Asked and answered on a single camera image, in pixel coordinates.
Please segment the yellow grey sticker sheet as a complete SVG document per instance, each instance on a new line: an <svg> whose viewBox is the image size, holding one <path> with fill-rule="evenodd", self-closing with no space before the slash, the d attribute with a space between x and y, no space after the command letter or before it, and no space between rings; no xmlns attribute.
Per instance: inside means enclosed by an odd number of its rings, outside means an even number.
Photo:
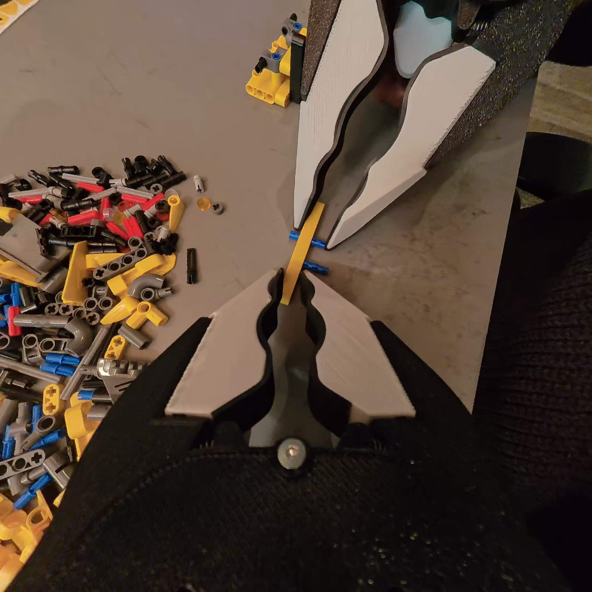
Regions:
<svg viewBox="0 0 592 592"><path fill-rule="evenodd" d="M1 1L1 33L37 3L38 1Z"/></svg>

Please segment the pile of toy building parts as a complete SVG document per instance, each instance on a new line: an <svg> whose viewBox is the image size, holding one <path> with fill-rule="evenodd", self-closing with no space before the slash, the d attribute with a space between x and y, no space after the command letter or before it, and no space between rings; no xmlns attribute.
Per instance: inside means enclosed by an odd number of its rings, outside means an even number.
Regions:
<svg viewBox="0 0 592 592"><path fill-rule="evenodd" d="M1 591L32 556L100 422L167 322L186 180L166 157L116 179L76 165L1 177Z"/></svg>

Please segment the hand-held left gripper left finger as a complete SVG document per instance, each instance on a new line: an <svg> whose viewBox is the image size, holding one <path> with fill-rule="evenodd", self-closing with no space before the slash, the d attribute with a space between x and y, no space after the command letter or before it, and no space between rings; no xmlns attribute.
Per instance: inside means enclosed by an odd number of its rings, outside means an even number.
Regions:
<svg viewBox="0 0 592 592"><path fill-rule="evenodd" d="M269 338L283 280L284 270L273 269L209 316L165 416L229 421L249 430L267 415L275 396Z"/></svg>

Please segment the yellow toy beam with holes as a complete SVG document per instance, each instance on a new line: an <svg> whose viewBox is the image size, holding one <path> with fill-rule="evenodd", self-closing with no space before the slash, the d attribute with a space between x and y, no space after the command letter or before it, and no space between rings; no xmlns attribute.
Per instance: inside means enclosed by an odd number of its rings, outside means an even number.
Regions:
<svg viewBox="0 0 592 592"><path fill-rule="evenodd" d="M282 305L287 306L290 303L300 271L302 270L311 242L315 237L315 231L322 216L323 209L323 203L316 203L302 226L297 244L285 270L282 297L280 300Z"/></svg>

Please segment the black office chair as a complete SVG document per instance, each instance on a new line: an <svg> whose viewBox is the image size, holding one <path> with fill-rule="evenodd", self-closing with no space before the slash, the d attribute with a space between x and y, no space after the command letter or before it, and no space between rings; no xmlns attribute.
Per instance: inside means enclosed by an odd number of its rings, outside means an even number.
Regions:
<svg viewBox="0 0 592 592"><path fill-rule="evenodd" d="M591 189L591 144L543 132L526 133L516 187L545 201Z"/></svg>

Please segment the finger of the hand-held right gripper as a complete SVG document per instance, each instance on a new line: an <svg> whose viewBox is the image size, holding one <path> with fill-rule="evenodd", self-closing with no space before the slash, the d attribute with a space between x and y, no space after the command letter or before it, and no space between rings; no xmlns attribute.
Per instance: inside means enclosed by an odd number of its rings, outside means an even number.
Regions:
<svg viewBox="0 0 592 592"><path fill-rule="evenodd" d="M294 185L294 227L300 230L318 200L344 128L389 48L381 1L341 1L307 98L300 104Z"/></svg>
<svg viewBox="0 0 592 592"><path fill-rule="evenodd" d="M364 181L331 230L327 250L358 232L424 177L427 162L495 66L492 57L463 43L422 62L405 91L394 143L370 164Z"/></svg>

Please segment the small yellow toy subassembly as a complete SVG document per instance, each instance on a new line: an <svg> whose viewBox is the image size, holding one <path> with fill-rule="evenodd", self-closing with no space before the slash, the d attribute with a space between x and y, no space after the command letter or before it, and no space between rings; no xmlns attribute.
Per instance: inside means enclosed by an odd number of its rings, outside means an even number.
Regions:
<svg viewBox="0 0 592 592"><path fill-rule="evenodd" d="M267 104L287 107L302 100L307 28L295 13L284 20L281 34L259 56L246 92Z"/></svg>

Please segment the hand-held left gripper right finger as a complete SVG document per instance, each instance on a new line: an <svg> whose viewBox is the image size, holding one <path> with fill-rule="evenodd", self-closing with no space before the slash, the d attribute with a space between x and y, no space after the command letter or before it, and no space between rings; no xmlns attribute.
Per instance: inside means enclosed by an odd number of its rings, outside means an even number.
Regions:
<svg viewBox="0 0 592 592"><path fill-rule="evenodd" d="M331 434L351 424L414 418L416 410L374 331L358 307L305 271L300 274L306 331L314 343L308 406Z"/></svg>

